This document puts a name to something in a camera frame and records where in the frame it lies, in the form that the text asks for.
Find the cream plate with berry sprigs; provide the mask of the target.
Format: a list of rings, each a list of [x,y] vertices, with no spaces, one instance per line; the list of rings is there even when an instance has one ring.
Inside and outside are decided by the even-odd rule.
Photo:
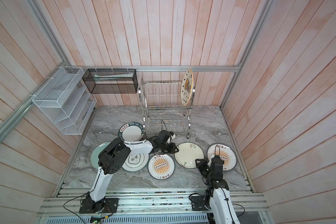
[[[204,159],[203,150],[195,143],[185,142],[177,146],[175,160],[179,165],[187,169],[195,169],[196,159]]]

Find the cat and stars orange-rim plate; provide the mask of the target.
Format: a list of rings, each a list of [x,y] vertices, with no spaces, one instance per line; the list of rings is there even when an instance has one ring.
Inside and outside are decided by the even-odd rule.
[[[191,98],[194,86],[194,78],[192,69],[187,69],[181,85],[181,101],[182,105],[186,106]]]

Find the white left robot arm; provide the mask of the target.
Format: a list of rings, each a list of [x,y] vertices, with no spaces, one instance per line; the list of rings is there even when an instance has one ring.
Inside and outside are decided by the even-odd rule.
[[[175,134],[173,132],[161,130],[158,135],[142,141],[114,139],[98,155],[99,169],[88,198],[93,203],[105,198],[105,192],[112,176],[122,168],[128,157],[150,154],[154,149],[173,150],[174,138]]]

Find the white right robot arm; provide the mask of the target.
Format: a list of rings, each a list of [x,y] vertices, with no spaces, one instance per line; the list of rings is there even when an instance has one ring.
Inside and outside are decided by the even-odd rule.
[[[189,196],[193,211],[212,211],[216,224],[239,224],[227,182],[223,179],[224,161],[215,155],[211,162],[196,159],[196,167],[206,180],[207,190],[202,196],[194,193]]]

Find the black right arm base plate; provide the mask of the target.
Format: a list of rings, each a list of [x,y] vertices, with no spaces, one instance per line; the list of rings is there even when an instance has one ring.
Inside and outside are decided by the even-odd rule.
[[[202,195],[192,195],[189,196],[189,200],[191,202],[191,208],[193,211],[210,211],[211,208],[208,205],[207,200]]]

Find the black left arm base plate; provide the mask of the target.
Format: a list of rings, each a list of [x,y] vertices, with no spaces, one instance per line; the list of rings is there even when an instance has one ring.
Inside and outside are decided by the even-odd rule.
[[[90,197],[85,198],[79,209],[79,214],[89,213],[116,213],[119,204],[118,198],[104,198],[98,202],[94,202]]]

